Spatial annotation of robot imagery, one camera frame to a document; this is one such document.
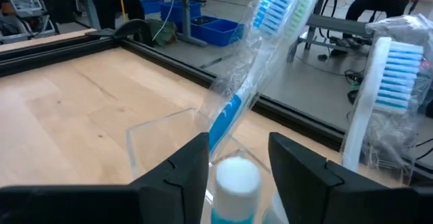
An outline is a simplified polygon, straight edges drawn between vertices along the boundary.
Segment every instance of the toothbrush head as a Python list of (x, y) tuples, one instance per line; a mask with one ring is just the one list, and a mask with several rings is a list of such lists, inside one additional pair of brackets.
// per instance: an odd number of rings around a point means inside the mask
[(252, 26), (266, 35), (276, 35), (290, 15), (290, 5), (295, 0), (260, 0)]
[(380, 76), (374, 108), (404, 114), (409, 107), (411, 94), (423, 57), (423, 47), (379, 38), (375, 46), (374, 71)]
[(287, 21), (284, 32), (290, 43), (294, 42), (305, 27), (317, 0), (298, 0), (293, 14)]

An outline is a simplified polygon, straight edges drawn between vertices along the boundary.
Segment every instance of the yellow cable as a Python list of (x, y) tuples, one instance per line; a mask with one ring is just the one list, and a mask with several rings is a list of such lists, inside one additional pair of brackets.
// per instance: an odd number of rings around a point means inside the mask
[(124, 11), (123, 0), (120, 0), (120, 5), (122, 6), (123, 22), (126, 22), (127, 21), (127, 13)]

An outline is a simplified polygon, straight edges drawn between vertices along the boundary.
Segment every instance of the white cap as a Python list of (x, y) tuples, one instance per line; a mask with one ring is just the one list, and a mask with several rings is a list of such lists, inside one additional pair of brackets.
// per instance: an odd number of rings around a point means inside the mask
[(262, 178), (251, 161), (228, 158), (216, 168), (213, 209), (218, 216), (230, 221), (249, 219), (260, 201)]
[(272, 195), (272, 204), (266, 211), (263, 224), (289, 224), (283, 202), (278, 192)]

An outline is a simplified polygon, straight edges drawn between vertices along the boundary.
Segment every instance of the toothbrush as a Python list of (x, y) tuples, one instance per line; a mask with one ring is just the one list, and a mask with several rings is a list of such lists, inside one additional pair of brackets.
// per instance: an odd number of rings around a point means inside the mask
[(363, 138), (373, 110), (406, 113), (423, 53), (423, 47), (418, 45), (395, 42), (389, 37), (378, 39), (346, 137), (344, 167), (358, 171)]
[(260, 0), (252, 20), (252, 32), (264, 37), (245, 81), (229, 103), (223, 108), (209, 131), (210, 152), (213, 153), (221, 140), (240, 117), (240, 114), (256, 95), (259, 77), (269, 65), (267, 60), (275, 52), (275, 46), (267, 42), (281, 34), (285, 39), (299, 36), (308, 20), (316, 0), (298, 0), (294, 11), (290, 13), (290, 4), (294, 0)]

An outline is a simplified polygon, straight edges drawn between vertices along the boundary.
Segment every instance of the black aluminum frame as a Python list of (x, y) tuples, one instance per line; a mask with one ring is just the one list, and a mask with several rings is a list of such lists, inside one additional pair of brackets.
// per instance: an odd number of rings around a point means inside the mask
[[(0, 53), (0, 77), (65, 62), (115, 47), (122, 47), (205, 88), (209, 88), (216, 77), (205, 70), (168, 57), (154, 48), (128, 38), (106, 37), (99, 39), (94, 32), (91, 36), (83, 35)], [(344, 137), (343, 131), (307, 116), (289, 105), (260, 95), (252, 110), (332, 150), (340, 150)], [(425, 179), (416, 173), (414, 178), (415, 180)]]

